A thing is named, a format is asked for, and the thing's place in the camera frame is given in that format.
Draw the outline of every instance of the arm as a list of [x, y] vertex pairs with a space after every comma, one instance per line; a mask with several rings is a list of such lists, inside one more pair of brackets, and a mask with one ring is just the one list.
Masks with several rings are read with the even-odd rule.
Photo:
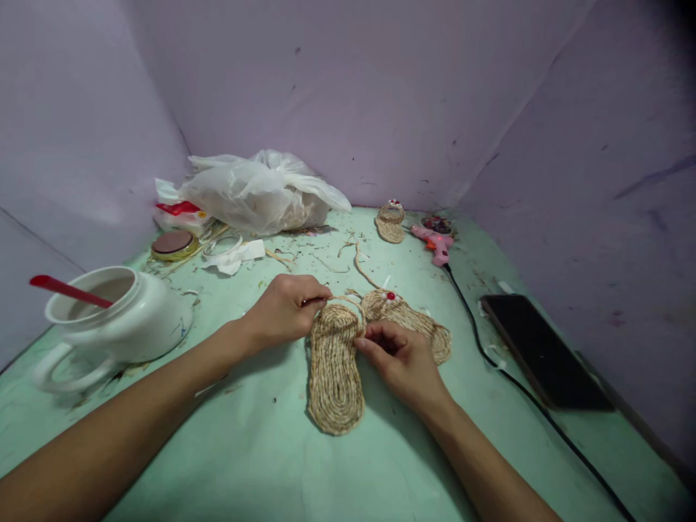
[[102, 518], [202, 401], [197, 392], [260, 350], [306, 336], [330, 296], [311, 275], [276, 277], [242, 319], [122, 391], [4, 477], [0, 520]]
[[560, 522], [454, 401], [421, 333], [380, 321], [365, 338], [357, 348], [426, 424], [484, 522]]

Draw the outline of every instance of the smartphone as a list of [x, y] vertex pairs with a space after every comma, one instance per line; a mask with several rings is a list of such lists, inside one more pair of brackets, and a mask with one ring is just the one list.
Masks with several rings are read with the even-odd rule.
[[542, 401], [554, 410], [613, 411], [609, 399], [525, 296], [489, 295], [481, 304]]

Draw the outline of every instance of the unfinished sandal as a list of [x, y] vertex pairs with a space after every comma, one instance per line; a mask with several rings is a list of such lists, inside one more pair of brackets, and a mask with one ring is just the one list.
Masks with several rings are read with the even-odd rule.
[[411, 308], [405, 299], [393, 291], [372, 290], [362, 298], [365, 317], [368, 321], [390, 320], [396, 324], [421, 332], [428, 339], [435, 362], [439, 365], [452, 354], [452, 334], [432, 317]]
[[321, 431], [344, 435], [358, 425], [365, 412], [353, 343], [353, 339], [365, 335], [365, 312], [347, 297], [332, 299], [357, 306], [362, 321], [342, 304], [327, 304], [314, 320], [310, 334], [312, 365], [308, 409]]
[[404, 220], [404, 207], [398, 201], [390, 199], [375, 217], [377, 233], [389, 243], [401, 243], [404, 240], [404, 229], [401, 222]]

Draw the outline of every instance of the lavender wall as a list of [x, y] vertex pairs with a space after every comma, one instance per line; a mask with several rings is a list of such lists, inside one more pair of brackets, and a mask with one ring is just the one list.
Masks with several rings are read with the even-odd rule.
[[696, 469], [695, 78], [655, 4], [595, 4], [463, 209]]
[[72, 278], [147, 243], [153, 177], [186, 145], [116, 1], [0, 3], [0, 369], [47, 327], [36, 273]]
[[290, 151], [354, 204], [454, 204], [592, 0], [129, 1], [191, 152]]

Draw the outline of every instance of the red spoon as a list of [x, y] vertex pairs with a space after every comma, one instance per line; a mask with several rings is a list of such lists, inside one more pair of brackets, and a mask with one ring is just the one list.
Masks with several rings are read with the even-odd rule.
[[72, 297], [78, 301], [88, 302], [91, 305], [96, 305], [98, 307], [108, 308], [113, 305], [113, 303], [110, 301], [102, 299], [94, 294], [90, 294], [89, 292], [85, 292], [84, 290], [75, 288], [74, 286], [70, 286], [69, 284], [65, 284], [57, 279], [53, 279], [50, 275], [35, 275], [30, 279], [29, 284], [31, 286], [38, 286], [44, 290], [56, 292], [57, 294]]

